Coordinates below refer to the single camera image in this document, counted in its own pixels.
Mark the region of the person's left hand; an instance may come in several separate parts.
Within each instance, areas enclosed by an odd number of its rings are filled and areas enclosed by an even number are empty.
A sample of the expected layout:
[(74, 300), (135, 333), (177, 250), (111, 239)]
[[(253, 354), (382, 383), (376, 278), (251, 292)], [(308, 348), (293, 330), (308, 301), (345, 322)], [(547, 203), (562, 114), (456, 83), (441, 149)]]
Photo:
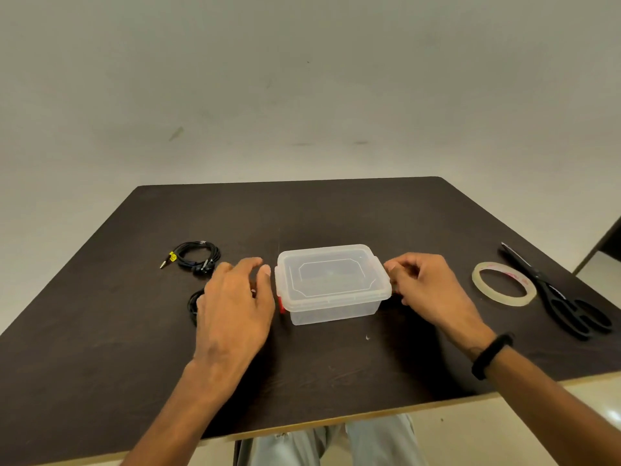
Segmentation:
[(261, 313), (255, 302), (260, 257), (223, 262), (198, 300), (193, 360), (238, 362), (249, 367), (267, 341), (274, 313)]

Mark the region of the person's right hand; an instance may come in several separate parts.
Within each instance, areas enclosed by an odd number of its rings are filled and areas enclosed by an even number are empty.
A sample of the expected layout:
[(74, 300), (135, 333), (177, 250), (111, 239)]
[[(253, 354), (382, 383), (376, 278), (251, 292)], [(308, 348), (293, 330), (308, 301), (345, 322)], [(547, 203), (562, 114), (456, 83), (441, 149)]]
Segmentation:
[(428, 305), (408, 306), (440, 329), (461, 352), (474, 361), (495, 339), (496, 334), (485, 324), (445, 258), (436, 256), (433, 292)]

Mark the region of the clear lid with red latches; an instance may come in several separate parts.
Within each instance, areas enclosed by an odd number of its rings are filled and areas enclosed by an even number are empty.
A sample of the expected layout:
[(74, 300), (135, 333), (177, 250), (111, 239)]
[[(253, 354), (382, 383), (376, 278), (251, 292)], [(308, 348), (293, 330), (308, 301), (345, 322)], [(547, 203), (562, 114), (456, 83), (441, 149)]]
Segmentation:
[(308, 311), (389, 299), (390, 278), (363, 244), (289, 250), (273, 269), (286, 311)]

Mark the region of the person's left forearm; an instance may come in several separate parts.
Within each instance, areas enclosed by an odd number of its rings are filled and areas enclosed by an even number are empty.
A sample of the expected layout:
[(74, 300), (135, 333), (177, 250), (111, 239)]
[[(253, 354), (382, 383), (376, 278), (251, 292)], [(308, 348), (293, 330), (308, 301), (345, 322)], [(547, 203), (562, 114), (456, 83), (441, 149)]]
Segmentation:
[(246, 369), (238, 362), (190, 361), (164, 407), (120, 466), (188, 466), (207, 426), (233, 395)]

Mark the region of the person's right forearm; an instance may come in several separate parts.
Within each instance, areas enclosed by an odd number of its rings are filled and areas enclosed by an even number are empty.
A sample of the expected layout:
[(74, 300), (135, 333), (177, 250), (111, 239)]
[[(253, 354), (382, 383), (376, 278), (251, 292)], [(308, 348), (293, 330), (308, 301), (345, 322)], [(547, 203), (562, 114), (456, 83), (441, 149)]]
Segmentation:
[(558, 466), (621, 466), (621, 431), (512, 347), (485, 375)]

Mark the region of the black earphones with yellow tag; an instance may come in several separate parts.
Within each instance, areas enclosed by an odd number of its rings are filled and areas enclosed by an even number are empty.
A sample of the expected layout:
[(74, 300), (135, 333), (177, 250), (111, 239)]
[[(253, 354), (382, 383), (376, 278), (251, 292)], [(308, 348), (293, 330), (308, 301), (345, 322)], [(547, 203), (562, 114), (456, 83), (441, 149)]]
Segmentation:
[[(207, 250), (207, 258), (201, 261), (186, 258), (187, 253), (196, 250)], [(183, 242), (168, 253), (159, 268), (163, 269), (167, 265), (175, 263), (183, 270), (189, 271), (196, 276), (210, 276), (220, 258), (221, 250), (212, 242), (205, 240)]]

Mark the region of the clear plastic storage box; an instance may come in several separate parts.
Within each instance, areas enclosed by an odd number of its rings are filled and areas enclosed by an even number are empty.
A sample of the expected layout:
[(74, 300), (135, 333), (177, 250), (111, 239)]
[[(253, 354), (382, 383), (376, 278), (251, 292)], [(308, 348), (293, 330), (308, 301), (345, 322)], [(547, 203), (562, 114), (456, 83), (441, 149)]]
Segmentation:
[(322, 322), (339, 321), (363, 316), (370, 316), (377, 312), (382, 300), (371, 301), (355, 305), (343, 305), (308, 311), (291, 312), (291, 322), (295, 326), (305, 326)]

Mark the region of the clear adhesive tape roll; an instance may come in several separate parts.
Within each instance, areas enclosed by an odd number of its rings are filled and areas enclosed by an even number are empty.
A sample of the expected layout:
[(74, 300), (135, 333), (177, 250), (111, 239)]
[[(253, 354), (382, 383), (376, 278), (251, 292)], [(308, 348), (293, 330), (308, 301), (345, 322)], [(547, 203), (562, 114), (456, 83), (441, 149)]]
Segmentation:
[[(525, 295), (520, 297), (508, 296), (500, 293), (490, 287), (481, 276), (482, 272), (491, 271), (501, 273), (509, 278), (518, 282), (525, 290)], [(507, 305), (511, 307), (523, 307), (528, 305), (538, 295), (538, 290), (535, 284), (523, 273), (513, 269), (508, 265), (496, 263), (492, 261), (484, 261), (478, 263), (471, 274), (471, 279), (477, 289), (489, 299), (500, 303), (501, 305)]]

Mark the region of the black wristband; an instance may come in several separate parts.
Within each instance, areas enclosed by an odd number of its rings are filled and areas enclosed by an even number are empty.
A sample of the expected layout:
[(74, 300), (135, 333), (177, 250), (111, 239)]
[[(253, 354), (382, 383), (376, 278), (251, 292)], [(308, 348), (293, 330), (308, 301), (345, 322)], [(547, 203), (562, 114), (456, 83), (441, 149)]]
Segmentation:
[(495, 357), (505, 347), (512, 347), (514, 344), (514, 334), (507, 332), (500, 334), (478, 354), (477, 358), (473, 361), (471, 367), (472, 375), (479, 381), (486, 379), (485, 369), (491, 364)]

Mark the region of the black scissors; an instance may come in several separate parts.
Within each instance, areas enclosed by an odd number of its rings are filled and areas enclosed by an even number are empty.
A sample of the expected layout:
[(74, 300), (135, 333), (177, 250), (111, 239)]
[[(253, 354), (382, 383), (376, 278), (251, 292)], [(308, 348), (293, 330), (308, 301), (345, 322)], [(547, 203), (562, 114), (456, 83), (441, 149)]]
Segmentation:
[(548, 275), (531, 265), (508, 244), (501, 242), (501, 251), (512, 260), (535, 285), (545, 308), (557, 325), (578, 340), (586, 341), (594, 332), (609, 334), (614, 325), (598, 307), (582, 299), (565, 296)]

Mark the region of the black table leg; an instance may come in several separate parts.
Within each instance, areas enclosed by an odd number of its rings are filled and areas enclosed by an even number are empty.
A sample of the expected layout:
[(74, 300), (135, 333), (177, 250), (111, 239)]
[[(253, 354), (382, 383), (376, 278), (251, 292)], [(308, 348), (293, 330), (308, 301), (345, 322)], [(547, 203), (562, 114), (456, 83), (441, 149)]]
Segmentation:
[(236, 440), (234, 443), (234, 459), (232, 466), (250, 466), (253, 438)]

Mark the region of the grey trousers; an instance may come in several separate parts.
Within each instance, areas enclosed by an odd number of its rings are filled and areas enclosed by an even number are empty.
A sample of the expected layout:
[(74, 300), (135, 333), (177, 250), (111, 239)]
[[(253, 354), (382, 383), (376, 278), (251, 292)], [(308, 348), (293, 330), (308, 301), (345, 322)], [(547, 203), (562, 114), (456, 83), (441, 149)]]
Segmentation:
[(342, 427), (353, 466), (429, 466), (407, 414), (259, 437), (251, 466), (321, 466)]

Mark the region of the dark wooden furniture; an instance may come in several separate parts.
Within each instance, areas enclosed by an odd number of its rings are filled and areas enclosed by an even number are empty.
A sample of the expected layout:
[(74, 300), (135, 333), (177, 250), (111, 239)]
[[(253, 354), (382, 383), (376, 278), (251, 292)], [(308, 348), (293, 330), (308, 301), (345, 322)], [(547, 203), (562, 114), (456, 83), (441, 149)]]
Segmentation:
[(573, 275), (578, 273), (590, 262), (596, 253), (601, 252), (608, 257), (621, 263), (621, 216), (615, 221), (614, 225), (604, 234), (595, 244), (585, 258), (573, 270)]

